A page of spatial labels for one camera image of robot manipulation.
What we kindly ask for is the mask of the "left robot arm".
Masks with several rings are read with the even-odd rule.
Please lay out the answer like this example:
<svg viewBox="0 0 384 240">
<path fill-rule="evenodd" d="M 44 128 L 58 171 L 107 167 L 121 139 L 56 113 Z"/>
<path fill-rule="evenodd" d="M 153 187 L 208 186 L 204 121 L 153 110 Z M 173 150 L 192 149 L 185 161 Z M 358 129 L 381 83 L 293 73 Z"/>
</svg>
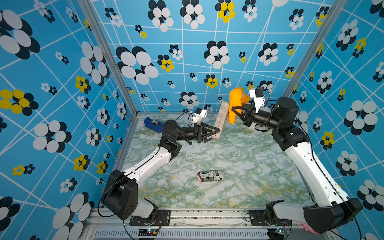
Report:
<svg viewBox="0 0 384 240">
<path fill-rule="evenodd" d="M 100 203 L 122 221 L 134 216 L 153 223 L 158 207 L 149 200 L 140 200 L 139 188 L 179 154 L 182 145 L 178 141 L 206 143 L 220 131 L 221 128 L 206 123 L 182 128 L 175 120 L 166 121 L 160 143 L 150 155 L 126 170 L 114 170 L 110 174 Z"/>
</svg>

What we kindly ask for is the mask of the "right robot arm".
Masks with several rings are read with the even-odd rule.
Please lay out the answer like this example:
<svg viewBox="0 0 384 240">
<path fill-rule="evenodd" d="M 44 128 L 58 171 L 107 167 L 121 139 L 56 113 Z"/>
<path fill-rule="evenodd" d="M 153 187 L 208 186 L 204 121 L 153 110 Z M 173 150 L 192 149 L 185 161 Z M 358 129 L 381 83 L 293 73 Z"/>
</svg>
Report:
<svg viewBox="0 0 384 240">
<path fill-rule="evenodd" d="M 291 98 L 279 98 L 269 109 L 249 105 L 244 96 L 230 97 L 229 112 L 245 126 L 255 123 L 272 130 L 273 139 L 297 166 L 314 202 L 311 206 L 282 200 L 271 202 L 266 205 L 266 222 L 274 225 L 279 220 L 296 221 L 322 234 L 355 221 L 363 205 L 357 198 L 348 196 L 314 154 L 308 134 L 295 125 L 298 111 Z"/>
</svg>

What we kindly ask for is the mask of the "newspaper print eyeglass case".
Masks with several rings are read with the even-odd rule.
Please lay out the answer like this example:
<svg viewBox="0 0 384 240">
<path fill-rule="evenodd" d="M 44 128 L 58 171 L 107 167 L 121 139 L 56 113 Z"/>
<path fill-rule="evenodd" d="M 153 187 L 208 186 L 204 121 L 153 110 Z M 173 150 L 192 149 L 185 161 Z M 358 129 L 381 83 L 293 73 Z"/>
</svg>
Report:
<svg viewBox="0 0 384 240">
<path fill-rule="evenodd" d="M 197 173 L 197 180 L 203 182 L 218 182 L 224 179 L 224 173 L 219 170 L 200 171 Z"/>
</svg>

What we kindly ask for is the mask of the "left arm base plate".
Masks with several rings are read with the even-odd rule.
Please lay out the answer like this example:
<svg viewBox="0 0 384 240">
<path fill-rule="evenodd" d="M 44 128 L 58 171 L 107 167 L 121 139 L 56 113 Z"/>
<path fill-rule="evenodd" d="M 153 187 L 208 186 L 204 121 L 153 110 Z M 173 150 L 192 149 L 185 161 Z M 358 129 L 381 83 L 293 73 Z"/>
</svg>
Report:
<svg viewBox="0 0 384 240">
<path fill-rule="evenodd" d="M 155 210 L 146 219 L 141 217 L 131 217 L 130 226 L 169 226 L 171 220 L 171 210 Z"/>
</svg>

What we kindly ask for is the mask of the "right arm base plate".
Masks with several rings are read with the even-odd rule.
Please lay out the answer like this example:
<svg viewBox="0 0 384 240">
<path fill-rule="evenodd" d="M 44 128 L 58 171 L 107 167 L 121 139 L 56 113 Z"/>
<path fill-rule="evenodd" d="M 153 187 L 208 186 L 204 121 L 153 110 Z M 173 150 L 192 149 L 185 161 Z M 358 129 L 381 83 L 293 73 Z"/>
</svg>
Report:
<svg viewBox="0 0 384 240">
<path fill-rule="evenodd" d="M 249 217 L 251 219 L 251 225 L 253 227 L 290 227 L 292 225 L 291 220 L 273 220 L 270 224 L 267 222 L 265 210 L 250 210 Z"/>
</svg>

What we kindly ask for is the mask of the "orange microfiber cloth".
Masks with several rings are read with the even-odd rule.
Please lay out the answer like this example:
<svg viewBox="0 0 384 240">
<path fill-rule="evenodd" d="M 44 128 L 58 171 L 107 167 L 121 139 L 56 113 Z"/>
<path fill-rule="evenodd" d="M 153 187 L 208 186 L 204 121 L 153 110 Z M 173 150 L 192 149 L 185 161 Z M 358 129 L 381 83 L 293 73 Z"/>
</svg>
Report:
<svg viewBox="0 0 384 240">
<path fill-rule="evenodd" d="M 231 90 L 229 96 L 229 123 L 234 124 L 236 122 L 236 113 L 241 113 L 241 110 L 232 110 L 232 107 L 241 107 L 244 104 L 251 101 L 251 98 L 244 92 L 242 87 Z"/>
</svg>

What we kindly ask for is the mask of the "grey rectangular case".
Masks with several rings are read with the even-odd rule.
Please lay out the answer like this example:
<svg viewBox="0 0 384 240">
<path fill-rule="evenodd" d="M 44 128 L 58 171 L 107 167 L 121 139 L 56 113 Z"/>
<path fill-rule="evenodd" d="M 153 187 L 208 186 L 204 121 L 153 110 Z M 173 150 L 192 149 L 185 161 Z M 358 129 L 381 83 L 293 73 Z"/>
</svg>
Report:
<svg viewBox="0 0 384 240">
<path fill-rule="evenodd" d="M 213 136 L 214 140 L 220 140 L 222 133 L 223 133 L 223 128 L 228 120 L 228 115 L 229 115 L 229 107 L 230 104 L 227 102 L 222 102 L 220 110 L 217 115 L 217 119 L 215 122 L 215 127 L 219 129 L 219 132 Z"/>
</svg>

